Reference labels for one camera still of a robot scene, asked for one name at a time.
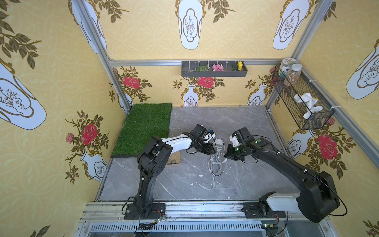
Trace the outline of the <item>white shoelace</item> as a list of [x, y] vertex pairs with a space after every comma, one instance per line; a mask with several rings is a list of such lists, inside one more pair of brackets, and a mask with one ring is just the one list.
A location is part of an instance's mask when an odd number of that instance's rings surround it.
[[225, 154], [225, 147], [218, 146], [216, 148], [216, 153], [210, 156], [210, 160], [207, 163], [207, 167], [208, 167], [208, 171], [210, 172], [212, 176], [212, 185], [210, 188], [208, 188], [200, 184], [201, 188], [210, 191], [216, 187], [215, 178], [222, 175], [223, 173], [222, 165], [226, 162], [226, 161], [221, 161], [222, 156], [224, 154]]

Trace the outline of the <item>grey canvas sneaker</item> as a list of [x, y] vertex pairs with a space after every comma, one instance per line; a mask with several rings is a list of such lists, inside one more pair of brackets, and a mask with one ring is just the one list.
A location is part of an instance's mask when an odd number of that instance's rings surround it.
[[218, 177], [222, 174], [223, 155], [225, 152], [225, 143], [222, 138], [216, 138], [213, 143], [213, 147], [216, 150], [214, 155], [211, 155], [208, 167], [211, 175]]

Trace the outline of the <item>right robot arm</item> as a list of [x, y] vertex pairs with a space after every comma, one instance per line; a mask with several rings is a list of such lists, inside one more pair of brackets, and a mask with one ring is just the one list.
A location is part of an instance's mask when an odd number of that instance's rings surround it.
[[244, 161], [246, 156], [261, 160], [289, 179], [298, 193], [269, 192], [259, 199], [261, 209], [268, 212], [296, 212], [319, 223], [344, 204], [337, 195], [333, 178], [323, 171], [313, 171], [276, 149], [268, 138], [255, 138], [246, 127], [230, 136], [225, 158]]

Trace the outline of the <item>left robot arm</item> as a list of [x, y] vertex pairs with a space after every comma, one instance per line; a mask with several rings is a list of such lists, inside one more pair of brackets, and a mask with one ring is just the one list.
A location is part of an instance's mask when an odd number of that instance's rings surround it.
[[213, 130], [200, 124], [191, 132], [184, 132], [171, 138], [153, 137], [143, 152], [138, 156], [137, 163], [140, 173], [138, 192], [128, 198], [121, 212], [125, 220], [159, 219], [166, 211], [166, 204], [154, 201], [154, 187], [157, 177], [163, 172], [172, 153], [194, 148], [205, 155], [216, 154]]

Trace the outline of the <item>green artificial grass mat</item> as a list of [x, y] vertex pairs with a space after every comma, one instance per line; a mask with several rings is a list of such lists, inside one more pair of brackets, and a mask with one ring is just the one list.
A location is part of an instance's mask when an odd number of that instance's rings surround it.
[[122, 125], [111, 157], [137, 157], [152, 137], [167, 138], [171, 112], [171, 103], [134, 105]]

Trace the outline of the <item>green artificial plant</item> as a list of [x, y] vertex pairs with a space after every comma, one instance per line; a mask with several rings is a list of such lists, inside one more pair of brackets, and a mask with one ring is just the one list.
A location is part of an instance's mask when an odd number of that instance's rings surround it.
[[203, 65], [201, 67], [198, 67], [198, 68], [195, 68], [193, 70], [191, 70], [192, 72], [209, 72], [210, 71], [210, 68], [208, 65]]

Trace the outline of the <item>white plush toy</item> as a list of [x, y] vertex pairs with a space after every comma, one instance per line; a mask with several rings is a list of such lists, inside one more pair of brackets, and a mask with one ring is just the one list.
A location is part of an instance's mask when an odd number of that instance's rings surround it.
[[304, 119], [309, 119], [312, 114], [323, 110], [322, 106], [316, 106], [318, 99], [313, 98], [313, 96], [309, 92], [304, 93], [301, 96], [299, 94], [295, 94], [294, 99], [296, 103], [303, 103], [305, 105], [306, 112], [303, 114]]

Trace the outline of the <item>pink artificial flower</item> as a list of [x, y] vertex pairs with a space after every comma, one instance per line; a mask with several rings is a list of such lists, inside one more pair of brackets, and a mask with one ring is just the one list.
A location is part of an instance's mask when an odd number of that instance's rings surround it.
[[212, 71], [213, 72], [223, 72], [224, 66], [222, 64], [213, 64]]

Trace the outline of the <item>yellow artificial flower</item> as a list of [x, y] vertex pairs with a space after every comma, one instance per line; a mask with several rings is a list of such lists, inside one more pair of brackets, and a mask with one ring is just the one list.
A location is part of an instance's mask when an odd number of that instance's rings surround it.
[[239, 61], [239, 62], [237, 63], [237, 69], [238, 69], [238, 71], [241, 71], [241, 70], [242, 70], [242, 66], [243, 66], [242, 61]]

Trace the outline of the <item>glass jar white lid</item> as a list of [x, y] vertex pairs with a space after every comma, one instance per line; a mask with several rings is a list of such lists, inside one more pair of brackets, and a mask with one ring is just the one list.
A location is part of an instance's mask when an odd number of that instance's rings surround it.
[[286, 80], [284, 81], [284, 84], [288, 87], [290, 87], [291, 85], [294, 85], [298, 81], [301, 73], [302, 73], [302, 65], [293, 64], [291, 66], [291, 69], [286, 74]]

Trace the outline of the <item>patterned jar behind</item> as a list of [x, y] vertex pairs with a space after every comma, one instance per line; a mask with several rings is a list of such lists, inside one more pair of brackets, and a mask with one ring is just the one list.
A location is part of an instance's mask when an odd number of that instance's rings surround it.
[[284, 58], [279, 67], [279, 76], [285, 78], [292, 65], [297, 63], [298, 61], [294, 58]]

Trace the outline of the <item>grey wall planter shelf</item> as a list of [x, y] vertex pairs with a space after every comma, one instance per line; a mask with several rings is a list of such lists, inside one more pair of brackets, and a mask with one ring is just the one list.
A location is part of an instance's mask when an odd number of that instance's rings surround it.
[[182, 77], [246, 77], [248, 69], [241, 60], [181, 61]]

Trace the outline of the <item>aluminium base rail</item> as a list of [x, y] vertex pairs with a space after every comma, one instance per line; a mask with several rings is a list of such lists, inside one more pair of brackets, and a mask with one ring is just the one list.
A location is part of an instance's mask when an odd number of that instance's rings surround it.
[[256, 200], [159, 201], [148, 219], [122, 202], [89, 202], [75, 237], [153, 237], [185, 233], [190, 236], [336, 237], [330, 218], [315, 224], [300, 213], [264, 215]]

